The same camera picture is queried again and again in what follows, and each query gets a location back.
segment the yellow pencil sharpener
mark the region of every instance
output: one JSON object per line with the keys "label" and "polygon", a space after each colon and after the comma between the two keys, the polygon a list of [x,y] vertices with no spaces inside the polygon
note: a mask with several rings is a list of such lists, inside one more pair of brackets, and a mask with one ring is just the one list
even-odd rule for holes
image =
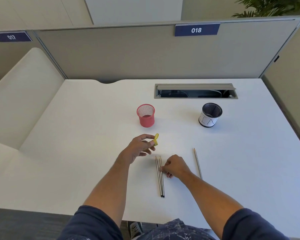
{"label": "yellow pencil sharpener", "polygon": [[157,145],[158,145],[158,142],[157,142],[158,137],[159,137],[159,134],[156,133],[156,135],[154,136],[154,140],[153,140],[154,146],[157,146]]}

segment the hand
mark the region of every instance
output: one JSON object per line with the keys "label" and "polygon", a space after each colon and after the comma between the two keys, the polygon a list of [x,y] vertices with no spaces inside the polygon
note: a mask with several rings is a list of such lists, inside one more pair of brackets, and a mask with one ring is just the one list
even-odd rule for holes
{"label": "hand", "polygon": [[160,167],[160,171],[167,173],[168,178],[176,176],[179,179],[184,174],[192,173],[183,158],[178,155],[169,157],[166,164]]}
{"label": "hand", "polygon": [[132,139],[129,145],[119,154],[118,159],[126,160],[129,164],[133,163],[136,157],[144,157],[151,154],[151,151],[155,151],[154,141],[146,141],[144,139],[154,139],[155,136],[143,134]]}

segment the black mesh cup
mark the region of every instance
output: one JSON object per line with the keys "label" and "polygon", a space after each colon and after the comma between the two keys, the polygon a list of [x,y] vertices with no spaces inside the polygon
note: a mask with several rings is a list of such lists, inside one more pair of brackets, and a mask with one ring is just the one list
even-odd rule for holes
{"label": "black mesh cup", "polygon": [[222,108],[218,104],[207,103],[202,107],[199,123],[207,128],[212,127],[221,115]]}

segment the black base of cup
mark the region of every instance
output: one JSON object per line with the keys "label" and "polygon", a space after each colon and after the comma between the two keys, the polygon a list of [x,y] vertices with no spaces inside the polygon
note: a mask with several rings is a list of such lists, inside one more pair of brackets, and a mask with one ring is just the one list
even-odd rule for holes
{"label": "black base of cup", "polygon": [[205,126],[205,125],[202,125],[202,126],[205,127],[205,128],[211,128],[211,127],[214,127],[214,125],[212,125],[212,126]]}

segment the person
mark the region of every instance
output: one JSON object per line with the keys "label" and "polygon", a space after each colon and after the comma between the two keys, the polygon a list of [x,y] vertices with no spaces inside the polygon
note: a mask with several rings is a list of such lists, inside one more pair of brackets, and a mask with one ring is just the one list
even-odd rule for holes
{"label": "person", "polygon": [[[129,166],[138,156],[155,150],[153,135],[135,137],[119,154],[108,173],[92,190],[62,230],[58,240],[123,239],[120,223],[124,214]],[[177,177],[188,188],[211,229],[222,240],[288,240],[269,222],[233,198],[194,175],[182,157],[171,156],[160,168],[168,178]],[[175,219],[144,234],[140,222],[128,222],[131,238],[150,239],[210,239],[206,230],[185,225]]]}

